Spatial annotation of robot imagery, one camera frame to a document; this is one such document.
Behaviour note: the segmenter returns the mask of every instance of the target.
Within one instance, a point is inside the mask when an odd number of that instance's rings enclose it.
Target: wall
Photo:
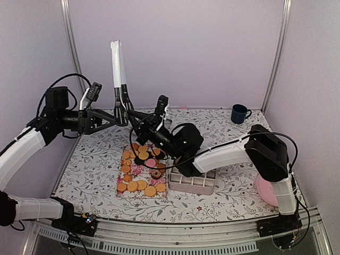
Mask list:
[[[293,1],[267,118],[295,139],[298,182],[317,205],[334,254],[340,254],[340,5]]]
[[[114,104],[116,39],[137,107],[161,94],[172,106],[261,107],[283,1],[73,0],[70,10],[82,72],[104,86],[97,107]]]
[[[34,118],[47,87],[73,72],[73,66],[59,1],[1,1],[0,15],[0,148],[4,148]],[[79,94],[75,78],[61,84]],[[53,141],[19,170],[5,191],[49,197],[71,143]],[[0,254],[20,254],[25,235],[1,227]]]

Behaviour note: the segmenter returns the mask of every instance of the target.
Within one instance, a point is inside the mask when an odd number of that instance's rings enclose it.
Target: blue mug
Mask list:
[[[233,105],[232,122],[242,124],[251,115],[251,110],[248,110],[244,105]]]

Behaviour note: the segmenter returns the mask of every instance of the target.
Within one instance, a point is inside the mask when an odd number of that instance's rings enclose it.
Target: floral tablecloth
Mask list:
[[[172,127],[184,122],[197,126],[204,137],[202,148],[234,140],[254,124],[269,128],[259,110],[254,110],[241,125],[232,123],[230,116],[231,111],[223,109],[173,109],[169,112]],[[221,222],[278,214],[277,208],[258,195],[258,172],[251,163],[218,169],[216,188],[210,196],[169,190],[167,198],[118,198],[116,183],[122,148],[129,143],[130,128],[114,126],[84,135],[55,195],[73,203],[79,213],[138,222]]]

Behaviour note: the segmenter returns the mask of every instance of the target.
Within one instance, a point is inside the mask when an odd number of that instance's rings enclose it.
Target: white vent grille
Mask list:
[[[67,243],[67,234],[40,226],[39,235]],[[81,247],[81,244],[71,242],[73,245]],[[258,251],[256,242],[248,242],[236,245],[218,246],[213,248],[148,248],[138,246],[128,246],[113,244],[106,241],[90,241],[84,239],[86,246],[92,250],[102,251],[116,255],[225,255],[225,254],[245,254]]]

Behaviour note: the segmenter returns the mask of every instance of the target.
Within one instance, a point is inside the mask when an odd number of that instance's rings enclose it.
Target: pink floral tray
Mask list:
[[[147,145],[149,150],[151,152],[151,145]],[[122,149],[122,153],[124,151],[129,151],[130,153],[133,153],[130,149],[130,146],[126,146]],[[158,180],[154,180],[151,177],[151,171],[150,169],[141,166],[141,165],[136,165],[134,163],[134,160],[132,158],[130,158],[132,161],[132,165],[130,165],[131,167],[131,171],[129,173],[123,173],[122,171],[120,171],[118,179],[117,179],[117,184],[120,183],[125,183],[126,185],[128,185],[128,181],[126,178],[124,180],[124,177],[126,176],[126,174],[131,175],[132,176],[132,181],[137,182],[140,180],[144,180],[147,182],[148,186],[154,186],[156,187],[158,184],[165,184],[167,186],[167,174],[166,172],[162,175],[162,177]],[[159,160],[160,163],[165,164],[166,166],[168,166],[168,160],[164,159],[164,160]],[[125,190],[124,192],[119,192],[117,191],[117,197],[120,198],[166,198],[168,194],[168,187],[166,188],[165,192],[157,192],[155,196],[153,197],[148,197],[145,195],[144,190],[142,191],[135,191],[135,192],[130,192],[128,190]]]

